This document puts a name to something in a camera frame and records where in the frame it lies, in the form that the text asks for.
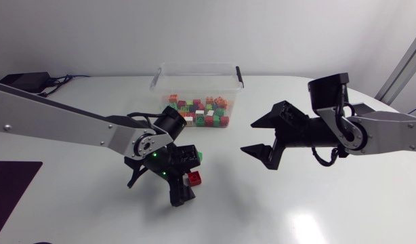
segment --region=red block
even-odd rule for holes
[[[223,116],[220,117],[220,126],[228,126],[229,124],[229,117]]]
[[[196,122],[196,113],[187,113],[187,117],[193,117],[193,122]]]
[[[197,104],[198,109],[197,110],[205,110],[205,107],[203,104]]]
[[[206,116],[205,117],[205,126],[214,126],[214,117]]]
[[[178,95],[177,94],[173,94],[169,96],[169,102],[170,103],[177,103],[178,102]]]
[[[186,101],[178,101],[178,109],[181,109],[182,106],[187,106]]]
[[[202,178],[198,171],[188,173],[187,176],[188,181],[190,182],[190,186],[197,186],[202,184]]]

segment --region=white table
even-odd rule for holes
[[[104,116],[149,113],[151,79],[77,79],[49,99]],[[128,189],[131,170],[111,150],[0,133],[0,160],[43,162],[0,243],[416,243],[416,152],[350,155],[327,168],[309,148],[288,148],[270,171],[240,147],[273,143],[273,129],[250,124],[276,102],[314,117],[309,79],[244,81],[228,128],[186,128],[175,141],[203,153],[203,183],[181,207],[152,172]],[[318,151],[328,159],[330,150]]]

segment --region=plastic container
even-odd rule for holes
[[[227,127],[237,93],[244,88],[233,63],[163,63],[150,90],[166,106],[178,110],[187,126]]]

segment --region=black cable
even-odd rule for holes
[[[322,166],[325,166],[325,167],[332,166],[336,162],[337,156],[339,156],[339,152],[337,151],[337,148],[333,148],[333,150],[331,151],[331,160],[330,162],[327,162],[324,159],[321,159],[319,157],[314,146],[312,147],[312,152],[313,152],[313,155],[315,156],[315,159],[318,161],[318,163],[320,163]]]

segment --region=green cube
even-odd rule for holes
[[[218,109],[215,111],[215,115],[217,115],[217,116],[224,116],[224,113],[225,113],[224,108],[218,108]]]
[[[220,127],[220,116],[214,115],[214,127]]]
[[[181,107],[181,112],[190,112],[190,108],[187,106],[182,106]]]
[[[169,104],[169,107],[171,107],[175,110],[178,110],[178,106],[177,106],[176,102]]]
[[[200,116],[196,118],[196,126],[205,126],[205,118]]]

